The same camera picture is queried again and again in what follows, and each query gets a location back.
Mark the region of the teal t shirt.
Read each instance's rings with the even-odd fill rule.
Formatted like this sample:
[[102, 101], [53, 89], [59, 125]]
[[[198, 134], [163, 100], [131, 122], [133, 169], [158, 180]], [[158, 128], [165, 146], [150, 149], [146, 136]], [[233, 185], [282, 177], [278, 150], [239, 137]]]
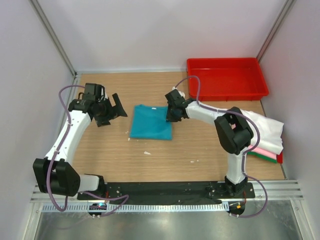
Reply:
[[135, 105], [129, 137], [133, 139], [173, 139], [172, 124], [166, 121], [167, 106]]

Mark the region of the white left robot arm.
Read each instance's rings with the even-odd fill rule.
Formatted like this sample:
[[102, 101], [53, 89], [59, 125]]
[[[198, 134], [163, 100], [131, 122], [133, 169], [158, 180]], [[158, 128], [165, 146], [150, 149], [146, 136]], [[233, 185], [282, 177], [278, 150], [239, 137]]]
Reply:
[[106, 194], [103, 177], [94, 174], [78, 174], [72, 166], [80, 140], [91, 122], [98, 127], [110, 125], [118, 117], [126, 117], [117, 93], [109, 98], [101, 84], [86, 83], [83, 92], [69, 105], [63, 105], [67, 118], [53, 147], [44, 158], [36, 158], [33, 171], [40, 192], [74, 197], [88, 192], [95, 200]]

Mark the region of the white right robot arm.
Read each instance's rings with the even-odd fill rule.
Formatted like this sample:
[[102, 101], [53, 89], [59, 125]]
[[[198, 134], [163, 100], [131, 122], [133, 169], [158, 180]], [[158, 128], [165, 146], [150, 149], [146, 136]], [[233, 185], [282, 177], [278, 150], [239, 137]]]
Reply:
[[231, 198], [241, 195], [248, 182], [245, 173], [246, 150], [254, 137], [242, 111], [237, 107], [214, 108], [192, 98], [185, 99], [182, 92], [176, 88], [167, 93], [165, 98], [168, 104], [166, 121], [173, 123], [182, 119], [196, 119], [215, 126], [219, 143], [227, 152], [225, 192]]

